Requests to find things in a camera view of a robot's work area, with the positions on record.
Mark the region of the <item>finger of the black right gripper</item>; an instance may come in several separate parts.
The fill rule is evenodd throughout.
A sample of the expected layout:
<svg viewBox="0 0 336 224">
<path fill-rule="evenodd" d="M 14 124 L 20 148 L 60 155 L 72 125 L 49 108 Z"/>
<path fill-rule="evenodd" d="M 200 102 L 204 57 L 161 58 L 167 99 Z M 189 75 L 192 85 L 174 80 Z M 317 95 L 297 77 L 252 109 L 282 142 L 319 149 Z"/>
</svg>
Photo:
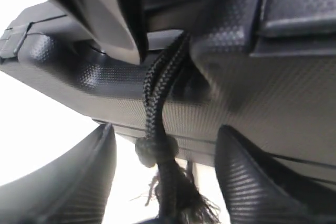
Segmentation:
<svg viewBox="0 0 336 224">
<path fill-rule="evenodd" d="M 139 65 L 148 39 L 144 0 L 51 0 L 77 21 L 111 58 Z"/>
</svg>

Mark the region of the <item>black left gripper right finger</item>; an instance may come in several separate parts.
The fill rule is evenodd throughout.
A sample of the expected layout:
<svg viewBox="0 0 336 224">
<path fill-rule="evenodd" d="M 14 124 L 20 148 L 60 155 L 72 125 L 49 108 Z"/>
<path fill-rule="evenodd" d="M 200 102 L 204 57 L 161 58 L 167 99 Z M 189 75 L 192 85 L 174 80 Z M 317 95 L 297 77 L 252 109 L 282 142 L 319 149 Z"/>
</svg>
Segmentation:
<svg viewBox="0 0 336 224">
<path fill-rule="evenodd" d="M 220 127 L 214 167 L 231 223 L 335 223 L 335 191 Z"/>
</svg>

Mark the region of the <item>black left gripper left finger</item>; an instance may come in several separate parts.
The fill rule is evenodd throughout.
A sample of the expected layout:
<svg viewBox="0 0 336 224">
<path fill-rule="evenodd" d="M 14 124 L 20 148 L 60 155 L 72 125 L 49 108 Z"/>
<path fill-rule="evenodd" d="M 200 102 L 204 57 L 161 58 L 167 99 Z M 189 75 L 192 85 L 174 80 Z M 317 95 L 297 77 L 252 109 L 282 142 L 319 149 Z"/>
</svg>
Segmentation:
<svg viewBox="0 0 336 224">
<path fill-rule="evenodd" d="M 111 124 L 42 168 L 1 186 L 1 223 L 102 223 L 116 170 Z"/>
</svg>

